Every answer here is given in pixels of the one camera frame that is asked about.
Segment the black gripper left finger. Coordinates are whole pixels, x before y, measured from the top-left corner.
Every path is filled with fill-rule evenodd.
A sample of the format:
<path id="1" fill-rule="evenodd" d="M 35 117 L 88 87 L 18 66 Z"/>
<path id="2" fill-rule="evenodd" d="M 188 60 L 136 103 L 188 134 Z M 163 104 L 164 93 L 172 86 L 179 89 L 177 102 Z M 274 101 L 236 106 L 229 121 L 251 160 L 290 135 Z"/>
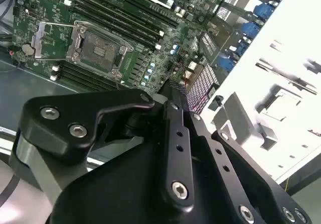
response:
<path id="1" fill-rule="evenodd" d="M 178 83 L 141 89 L 35 97 L 24 106 L 13 148 L 54 207 L 75 180 L 139 145 L 160 154 L 160 195 L 174 210 L 194 208 L 190 131 Z"/>

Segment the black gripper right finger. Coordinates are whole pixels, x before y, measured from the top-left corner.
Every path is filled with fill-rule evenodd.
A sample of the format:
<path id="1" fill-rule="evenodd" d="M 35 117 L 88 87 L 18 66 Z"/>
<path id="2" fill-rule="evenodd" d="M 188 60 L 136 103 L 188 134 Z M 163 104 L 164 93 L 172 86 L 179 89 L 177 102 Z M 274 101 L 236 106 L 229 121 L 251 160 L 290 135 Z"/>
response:
<path id="1" fill-rule="evenodd" d="M 189 110 L 187 91 L 178 84 L 180 102 L 191 122 L 196 147 L 215 171 L 222 208 L 230 223 L 311 223 L 303 208 L 224 131 L 210 133 Z"/>

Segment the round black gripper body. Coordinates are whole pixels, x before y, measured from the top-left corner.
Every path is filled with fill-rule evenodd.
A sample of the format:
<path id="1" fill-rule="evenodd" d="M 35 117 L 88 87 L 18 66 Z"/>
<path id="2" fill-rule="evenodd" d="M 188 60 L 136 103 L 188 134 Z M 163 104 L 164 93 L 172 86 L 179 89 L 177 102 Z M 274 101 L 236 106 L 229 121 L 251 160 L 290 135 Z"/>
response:
<path id="1" fill-rule="evenodd" d="M 139 145 L 73 181 L 54 205 L 51 223 L 232 223 L 209 154 L 192 151 L 194 208 L 174 210 L 161 197 L 156 146 Z"/>

